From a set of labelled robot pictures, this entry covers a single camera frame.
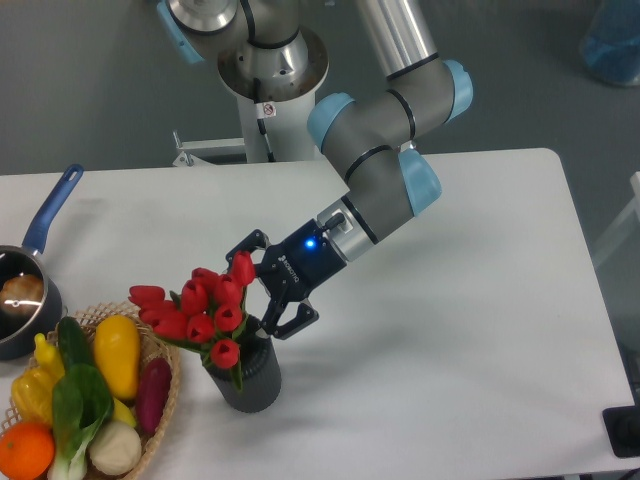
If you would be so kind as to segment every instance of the bok choy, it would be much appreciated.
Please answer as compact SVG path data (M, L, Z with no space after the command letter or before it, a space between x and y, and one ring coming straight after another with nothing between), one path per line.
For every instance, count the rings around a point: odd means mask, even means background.
M71 366L53 389L56 456L49 480L84 477L87 447L112 413L113 399L98 369L82 363Z

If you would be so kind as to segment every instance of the yellow bell pepper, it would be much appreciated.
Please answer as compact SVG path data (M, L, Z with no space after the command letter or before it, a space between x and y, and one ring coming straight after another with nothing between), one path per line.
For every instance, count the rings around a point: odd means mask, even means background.
M64 365L62 364L62 357L56 347L47 342L47 339L42 333L37 334L34 337L36 344L36 350L34 356L38 365L46 370L53 379L57 382L64 376Z
M131 413L129 407L116 397L113 397L113 417L111 417L111 419L126 423L133 428L136 427L136 418L133 416L133 413Z
M113 395L123 402L138 393L140 334L133 320L113 315L96 327L93 341L96 366Z
M25 421L53 424L53 386L57 380L42 367L32 368L11 384L11 397Z

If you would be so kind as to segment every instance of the black vase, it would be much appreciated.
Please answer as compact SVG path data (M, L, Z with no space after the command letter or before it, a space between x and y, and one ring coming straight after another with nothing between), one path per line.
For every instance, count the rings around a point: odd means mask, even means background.
M242 392L233 386L230 370L212 365L207 372L220 389L227 403L240 412L256 413L271 405L282 385L280 366L276 358L271 338L263 339L254 333L258 329L258 319L249 317L248 338L240 347L242 366Z

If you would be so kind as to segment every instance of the gray floor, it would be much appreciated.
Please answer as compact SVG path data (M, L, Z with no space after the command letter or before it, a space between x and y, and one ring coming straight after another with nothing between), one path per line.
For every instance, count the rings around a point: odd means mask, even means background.
M301 0L326 42L319 91L378 95L384 78L352 0ZM418 139L423 153L547 147L563 160L591 246L640 170L640 88L592 79L578 44L592 0L421 1L444 58L471 72L472 108ZM0 3L0 174L169 166L183 140L240 136L212 66L190 68L146 0ZM618 339L640 349L640 234L599 271ZM603 480L614 477L598 477Z

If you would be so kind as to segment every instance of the yellow squash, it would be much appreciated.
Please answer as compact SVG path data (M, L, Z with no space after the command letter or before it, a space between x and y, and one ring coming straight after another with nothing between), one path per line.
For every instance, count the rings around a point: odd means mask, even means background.
M11 398L27 422L53 424L53 386L55 380L42 367L32 368L11 384Z
M100 322L96 327L93 356L111 395L123 402L135 399L140 368L140 334L133 320L113 315Z

